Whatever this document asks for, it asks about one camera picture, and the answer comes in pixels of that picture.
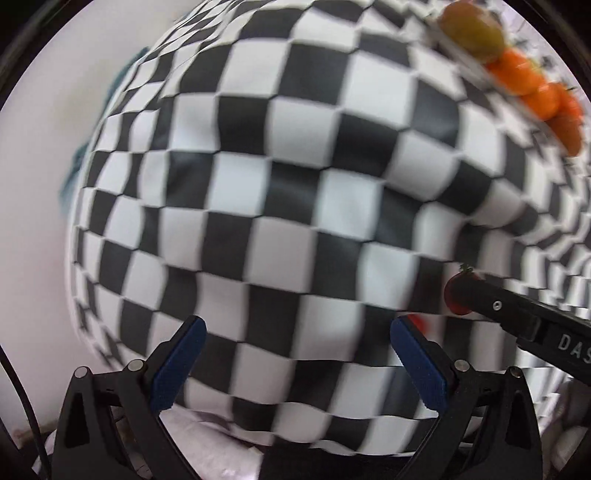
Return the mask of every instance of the white square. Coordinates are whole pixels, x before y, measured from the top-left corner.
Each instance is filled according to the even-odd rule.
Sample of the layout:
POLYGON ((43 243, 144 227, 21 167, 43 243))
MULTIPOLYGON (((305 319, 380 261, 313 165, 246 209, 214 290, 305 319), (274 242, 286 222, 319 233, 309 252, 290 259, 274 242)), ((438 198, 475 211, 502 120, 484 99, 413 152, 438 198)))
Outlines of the white square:
POLYGON ((264 157, 230 152, 216 154, 206 209, 260 215, 270 171, 271 165, 264 157))
POLYGON ((478 256, 478 269, 483 272, 509 277, 513 239, 501 230, 486 234, 478 256))
POLYGON ((104 238, 92 232, 84 234, 83 265, 91 280, 99 281, 100 254, 103 250, 104 238))
POLYGON ((158 59, 148 60, 139 65, 135 72, 134 81, 129 84, 127 90, 133 90, 134 88, 139 88, 146 84, 146 82, 152 78, 157 66, 158 59))
POLYGON ((386 183, 420 200, 432 200, 451 182, 458 165, 455 150, 418 132, 403 132, 386 183))
POLYGON ((130 98, 129 102, 123 108, 124 112, 139 112, 146 108, 146 105, 149 104, 150 100, 152 100, 160 87, 162 86, 163 82, 154 82, 154 83, 146 83, 139 88, 135 95, 130 98))
POLYGON ((411 65, 418 71, 419 78, 453 99, 460 100, 466 97, 455 62, 420 43, 409 46, 408 56, 411 65))
POLYGON ((371 420, 360 453, 364 455, 391 455, 401 453, 408 445, 417 420, 382 416, 371 420))
POLYGON ((266 138, 273 158, 306 167, 330 163, 339 114, 317 102, 277 97, 269 106, 266 138))
POLYGON ((459 150, 466 161, 491 176, 505 167, 505 137, 499 132, 492 115, 474 104, 460 105, 459 150))
POLYGON ((290 39, 345 52, 357 45, 355 24, 316 9, 304 12, 291 30, 290 39))
POLYGON ((525 249, 521 266, 523 280, 530 288, 546 288, 546 274, 544 271, 545 253, 537 247, 525 249))
POLYGON ((457 234, 464 223, 461 213, 440 203, 424 205, 414 221, 413 250, 438 260, 452 260, 457 234))
POLYGON ((85 187, 81 191, 80 213, 78 216, 78 225, 82 228, 90 226, 90 214, 92 213, 92 205, 95 199, 95 189, 85 187))
POLYGON ((381 244, 365 244, 358 264, 361 300, 392 310, 402 310, 414 288, 418 257, 408 250, 381 244))
POLYGON ((413 112, 416 79, 398 64, 365 53, 349 60, 340 104, 346 112, 406 127, 413 112))
POLYGON ((100 319, 112 335, 119 335, 123 299, 101 285, 95 286, 96 308, 100 319))
POLYGON ((168 153, 146 152, 138 175, 138 196, 148 207, 162 207, 166 202, 168 153))
POLYGON ((230 395, 265 405, 281 403, 289 393, 295 364, 292 359, 240 343, 230 395))
POLYGON ((216 96, 212 93, 178 95, 174 101, 170 131, 170 148, 173 150, 219 150, 216 96))
POLYGON ((244 339, 246 284, 201 273, 197 315, 206 320, 207 331, 234 341, 244 339))
POLYGON ((162 342, 168 342, 180 326, 183 324, 180 320, 166 315, 162 312, 155 312, 152 315, 150 324, 150 336, 148 337, 148 355, 162 342))
POLYGON ((296 443, 321 439, 328 428, 330 415, 303 403, 282 403, 277 409, 273 433, 296 443))
POLYGON ((135 303, 158 310, 164 292, 166 269, 153 255, 135 251, 127 269, 123 296, 135 303))
POLYGON ((524 192, 531 203, 543 212, 550 204, 550 176, 539 156, 532 151, 525 153, 525 162, 524 192))
POLYGON ((121 130, 121 114, 107 117, 102 124, 100 138, 95 145, 95 150, 113 151, 119 142, 121 130))
POLYGON ((158 244, 167 265, 199 270, 206 212, 186 208, 163 208, 158 244))
POLYGON ((381 181, 342 170, 325 170, 320 178, 313 225, 358 240, 374 234, 381 181))
POLYGON ((360 303, 307 295, 298 311, 291 356, 298 360, 350 361, 362 326, 360 303))
POLYGON ((105 237, 129 248, 137 248, 144 228, 144 211, 137 199, 117 197, 107 220, 105 237))
POLYGON ((96 188, 114 194, 123 193, 127 184, 131 156, 126 152, 113 152, 96 180, 96 188))
POLYGON ((146 152, 150 149, 158 111, 143 111, 135 117, 133 125, 129 130, 129 151, 146 152))
POLYGON ((344 365, 329 412, 346 419, 369 419, 379 415, 391 375, 390 367, 344 365))
POLYGON ((239 40, 230 51, 219 92, 263 97, 275 94, 289 46, 279 38, 239 40))
POLYGON ((289 291, 307 291, 316 233, 309 226, 276 218, 255 220, 246 261, 249 283, 289 291))
POLYGON ((191 410, 213 413, 223 419, 232 418, 232 397, 209 388, 194 378, 188 378, 184 384, 184 400, 191 410))
POLYGON ((486 198, 472 215, 477 225, 497 228, 511 223, 523 210, 521 192, 505 179, 494 180, 486 198))

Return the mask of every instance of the metal screw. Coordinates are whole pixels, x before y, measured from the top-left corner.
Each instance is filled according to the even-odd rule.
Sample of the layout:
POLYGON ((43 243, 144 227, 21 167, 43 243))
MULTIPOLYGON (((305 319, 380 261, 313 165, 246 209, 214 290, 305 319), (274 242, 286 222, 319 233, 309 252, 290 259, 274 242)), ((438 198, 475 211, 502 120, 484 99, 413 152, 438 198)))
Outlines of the metal screw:
POLYGON ((84 378, 88 373, 88 369, 86 367, 78 367, 74 370, 74 376, 76 378, 84 378))
POLYGON ((465 360, 456 360, 453 366, 456 367, 456 370, 460 372, 467 372, 470 370, 470 364, 465 360))
POLYGON ((521 368, 509 367, 509 372, 511 372, 511 375, 513 375, 515 378, 521 378, 523 376, 521 368))
POLYGON ((136 358, 127 364, 127 370, 130 372, 137 372, 144 367, 144 361, 136 358))

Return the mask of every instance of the orange object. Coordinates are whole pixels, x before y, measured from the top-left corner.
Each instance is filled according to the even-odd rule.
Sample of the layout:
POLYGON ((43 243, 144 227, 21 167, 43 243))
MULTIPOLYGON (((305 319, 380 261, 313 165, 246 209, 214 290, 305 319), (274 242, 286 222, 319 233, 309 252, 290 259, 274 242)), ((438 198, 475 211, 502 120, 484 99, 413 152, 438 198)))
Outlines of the orange object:
POLYGON ((501 58, 485 67, 513 95, 534 93, 545 83, 544 76, 536 71, 529 59, 514 48, 506 49, 501 58))
POLYGON ((580 124, 583 123, 583 109, 577 99, 561 83, 551 84, 558 95, 560 106, 558 112, 572 116, 580 124))
POLYGON ((576 118, 565 113, 559 113, 554 118, 548 120, 546 124, 564 145, 569 157, 579 155, 583 146, 583 139, 579 122, 576 118))
POLYGON ((551 84, 544 82, 534 93, 521 97, 521 101, 540 120, 550 120, 560 106, 560 97, 557 89, 551 84))

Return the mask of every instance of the white backdrop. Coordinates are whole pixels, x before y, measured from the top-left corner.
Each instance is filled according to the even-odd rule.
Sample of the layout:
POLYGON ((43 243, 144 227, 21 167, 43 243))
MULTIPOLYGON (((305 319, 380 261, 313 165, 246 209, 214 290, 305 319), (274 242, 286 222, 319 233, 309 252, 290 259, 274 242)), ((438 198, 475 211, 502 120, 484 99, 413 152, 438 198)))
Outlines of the white backdrop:
MULTIPOLYGON (((58 190, 117 72, 199 2, 94 0, 47 44, 0 111, 0 343, 41 424, 57 418, 76 367, 101 370, 67 314, 58 190)), ((11 433, 28 428, 3 371, 0 416, 11 433)))

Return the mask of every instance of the black square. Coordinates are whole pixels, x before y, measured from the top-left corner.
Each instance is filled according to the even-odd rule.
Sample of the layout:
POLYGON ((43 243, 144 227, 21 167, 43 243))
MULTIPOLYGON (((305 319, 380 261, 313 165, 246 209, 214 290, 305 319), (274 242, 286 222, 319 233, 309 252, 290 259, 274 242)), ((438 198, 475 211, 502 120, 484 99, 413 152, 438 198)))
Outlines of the black square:
POLYGON ((290 356, 299 308, 298 293, 249 285, 245 342, 290 356))
POLYGON ((145 356, 148 350, 148 336, 151 325, 152 310, 127 299, 123 300, 119 338, 125 346, 145 356))
POLYGON ((525 245, 521 242, 515 241, 513 242, 513 247, 511 249, 511 262, 510 262, 510 272, 511 278, 515 278, 516 280, 522 280, 522 265, 521 261, 523 260, 523 254, 525 253, 525 245))
POLYGON ((316 0, 312 8, 350 22, 357 22, 363 13, 363 7, 350 0, 316 0))
POLYGON ((221 96, 217 111, 220 149, 264 155, 268 106, 268 99, 221 96))
POLYGON ((209 212, 201 250, 201 268, 220 277, 242 280, 252 219, 209 212))
POLYGON ((437 201, 464 215, 471 215, 484 202, 491 183, 488 175, 461 161, 456 176, 437 201))
POLYGON ((476 265, 482 240, 488 232, 488 228, 466 223, 457 236, 453 259, 456 262, 476 265))
POLYGON ((220 45, 199 52, 178 83, 178 92, 215 92, 231 48, 220 45))
POLYGON ((168 278, 160 311, 185 321, 197 306, 197 274, 190 270, 168 267, 168 278))
POLYGON ((263 215, 311 224, 319 178, 316 169, 273 162, 263 215))
POLYGON ((353 451, 359 450, 365 434, 367 433, 370 419, 343 419, 332 417, 324 439, 340 443, 353 451))
POLYGON ((362 33, 359 38, 359 49, 405 67, 410 67, 407 44, 393 38, 362 33))
POLYGON ((131 250, 105 240, 100 257, 99 283, 121 295, 131 250))
POLYGON ((277 405, 253 403, 237 397, 232 400, 234 422, 250 432, 270 432, 276 411, 277 405))
POLYGON ((302 13, 298 8, 257 10, 242 27, 239 38, 289 38, 302 13))
POLYGON ((135 122, 138 112, 126 112, 121 115, 121 127, 119 129, 119 141, 115 150, 127 152, 129 151, 129 131, 135 122))
POLYGON ((166 150, 168 148, 173 111, 174 97, 164 97, 158 101, 158 118, 152 134, 150 150, 166 150))
POLYGON ((561 204, 561 191, 560 187, 555 183, 552 184, 552 194, 550 195, 550 207, 548 208, 548 212, 554 218, 554 220, 558 220, 560 216, 560 204, 561 204))
POLYGON ((93 284, 88 278, 86 279, 86 298, 88 299, 88 308, 95 317, 98 317, 99 314, 96 310, 95 284, 93 284))
POLYGON ((104 235, 107 220, 109 220, 109 215, 116 200, 117 195, 104 192, 103 190, 95 191, 88 230, 97 235, 104 235))
POLYGON ((144 159, 143 153, 133 153, 131 155, 131 168, 127 177, 127 183, 123 189, 123 195, 136 199, 138 197, 138 176, 139 169, 144 159))
POLYGON ((390 385, 384 398, 381 415, 413 419, 419 395, 404 367, 392 367, 390 385))
POLYGON ((423 442, 424 438, 427 436, 429 431, 435 425, 437 419, 423 419, 417 420, 417 427, 414 429, 413 436, 408 441, 404 452, 416 452, 420 447, 421 443, 423 442))
POLYGON ((421 257, 414 282, 413 294, 408 302, 409 312, 439 313, 443 290, 443 263, 421 257))
POLYGON ((191 377, 208 387, 227 393, 230 390, 236 343, 212 333, 191 370, 191 377))
POLYGON ((523 191, 525 180, 525 150, 505 136, 505 178, 523 191))
POLYGON ((515 236, 525 235, 535 228, 539 217, 540 214, 537 210, 529 203, 526 203, 519 216, 509 225, 504 226, 503 230, 506 230, 515 236))
POLYGON ((470 336, 474 320, 447 317, 442 348, 447 356, 455 360, 470 360, 470 336))
POLYGON ((148 83, 163 82, 166 80, 170 69, 173 67, 174 54, 175 52, 172 51, 158 57, 158 65, 156 65, 156 70, 150 80, 148 80, 148 83))
POLYGON ((166 205, 203 209, 212 175, 211 153, 168 153, 170 162, 166 184, 166 205))
POLYGON ((406 16, 382 0, 375 0, 373 8, 392 25, 396 25, 398 28, 402 28, 406 24, 406 16))
POLYGON ((349 238, 318 233, 311 293, 355 300, 357 262, 362 244, 349 238))
POLYGON ((419 80, 411 128, 455 147, 460 129, 457 102, 419 80))
POLYGON ((464 77, 461 77, 462 83, 464 84, 464 90, 466 91, 466 96, 468 100, 470 100, 475 105, 481 106, 484 109, 488 110, 494 116, 496 116, 496 112, 491 105, 490 100, 486 96, 486 94, 478 87, 476 87, 473 83, 466 80, 464 77))
POLYGON ((384 188, 374 240, 412 250, 414 220, 422 205, 408 195, 384 188))
POLYGON ((332 166, 381 177, 390 158, 398 132, 353 115, 342 115, 332 166))
POLYGON ((279 94, 336 105, 348 57, 329 48, 292 44, 279 94))
POLYGON ((158 226, 160 224, 160 209, 144 207, 144 230, 139 240, 138 249, 158 256, 158 226))
POLYGON ((398 313, 370 305, 363 308, 363 331, 357 342, 353 363, 369 367, 386 367, 392 349, 390 323, 398 313))
POLYGON ((295 365, 288 402, 305 403, 327 411, 336 389, 342 362, 299 360, 295 365))

